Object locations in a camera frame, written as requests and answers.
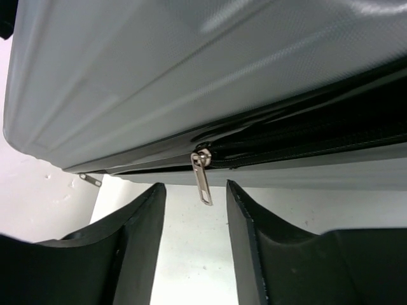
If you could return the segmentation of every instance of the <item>metal clip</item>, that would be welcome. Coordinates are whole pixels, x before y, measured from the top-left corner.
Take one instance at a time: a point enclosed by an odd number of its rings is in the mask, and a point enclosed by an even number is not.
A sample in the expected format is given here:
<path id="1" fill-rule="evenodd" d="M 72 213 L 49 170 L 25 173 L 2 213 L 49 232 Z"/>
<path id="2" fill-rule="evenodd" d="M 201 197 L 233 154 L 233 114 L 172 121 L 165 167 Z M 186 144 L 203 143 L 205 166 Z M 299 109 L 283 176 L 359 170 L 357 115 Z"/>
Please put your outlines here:
<path id="1" fill-rule="evenodd" d="M 94 186 L 97 186 L 97 187 L 102 186 L 102 181 L 97 180 L 96 178 L 93 178 L 92 176 L 89 176 L 85 173 L 80 173 L 79 177 L 80 177 L 80 179 L 86 181 L 87 183 L 93 184 Z"/>

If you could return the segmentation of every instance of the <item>zipper slider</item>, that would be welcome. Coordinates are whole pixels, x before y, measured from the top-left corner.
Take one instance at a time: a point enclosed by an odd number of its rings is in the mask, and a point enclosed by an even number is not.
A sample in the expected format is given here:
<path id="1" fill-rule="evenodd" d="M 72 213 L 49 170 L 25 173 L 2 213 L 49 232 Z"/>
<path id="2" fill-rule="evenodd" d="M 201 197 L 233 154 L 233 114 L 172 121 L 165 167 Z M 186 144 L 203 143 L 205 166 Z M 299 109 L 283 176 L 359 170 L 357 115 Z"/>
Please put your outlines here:
<path id="1" fill-rule="evenodd" d="M 210 195 L 208 180 L 205 173 L 205 167 L 210 165 L 212 154 L 208 149 L 202 149 L 191 154 L 191 162 L 195 178 L 197 178 L 199 197 L 206 205 L 213 205 Z"/>

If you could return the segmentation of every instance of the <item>metal zipper pull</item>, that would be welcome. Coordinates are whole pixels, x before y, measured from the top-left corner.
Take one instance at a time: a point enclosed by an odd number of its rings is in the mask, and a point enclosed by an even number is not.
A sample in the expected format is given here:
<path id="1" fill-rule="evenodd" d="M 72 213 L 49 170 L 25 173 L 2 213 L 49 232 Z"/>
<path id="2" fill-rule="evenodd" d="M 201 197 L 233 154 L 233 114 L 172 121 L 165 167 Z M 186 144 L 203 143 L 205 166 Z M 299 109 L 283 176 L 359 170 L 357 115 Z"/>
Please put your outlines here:
<path id="1" fill-rule="evenodd" d="M 213 205 L 212 196 L 210 195 L 208 180 L 205 174 L 205 167 L 210 165 L 212 155 L 208 149 L 202 149 L 191 154 L 193 172 L 197 178 L 199 197 L 206 205 Z"/>

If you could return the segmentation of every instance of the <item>zipper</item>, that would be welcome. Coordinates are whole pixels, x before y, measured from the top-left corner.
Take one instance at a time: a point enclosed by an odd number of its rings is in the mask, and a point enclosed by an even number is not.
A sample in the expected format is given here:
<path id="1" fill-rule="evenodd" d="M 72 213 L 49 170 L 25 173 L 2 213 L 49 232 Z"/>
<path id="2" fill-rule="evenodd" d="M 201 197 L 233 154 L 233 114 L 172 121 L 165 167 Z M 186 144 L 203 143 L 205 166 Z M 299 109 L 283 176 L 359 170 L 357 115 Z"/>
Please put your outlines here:
<path id="1" fill-rule="evenodd" d="M 406 79 L 318 109 L 197 146 L 191 155 L 201 200 L 212 205 L 206 170 L 239 168 L 407 142 Z"/>
<path id="2" fill-rule="evenodd" d="M 208 149 L 201 149 L 191 154 L 192 168 L 197 180 L 199 197 L 203 203 L 208 206 L 213 205 L 212 196 L 210 195 L 209 184 L 205 172 L 205 167 L 210 165 L 212 154 Z"/>

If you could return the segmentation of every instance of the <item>textured plastic surface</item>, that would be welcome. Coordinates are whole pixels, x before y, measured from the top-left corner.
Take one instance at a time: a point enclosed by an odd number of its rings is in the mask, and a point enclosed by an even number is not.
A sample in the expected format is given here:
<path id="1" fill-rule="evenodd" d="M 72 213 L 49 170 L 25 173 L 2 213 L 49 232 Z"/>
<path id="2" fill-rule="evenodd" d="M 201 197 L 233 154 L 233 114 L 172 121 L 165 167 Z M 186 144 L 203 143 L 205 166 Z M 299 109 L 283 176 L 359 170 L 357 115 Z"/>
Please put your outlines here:
<path id="1" fill-rule="evenodd" d="M 4 135 L 68 168 L 406 53 L 405 0 L 21 0 Z"/>

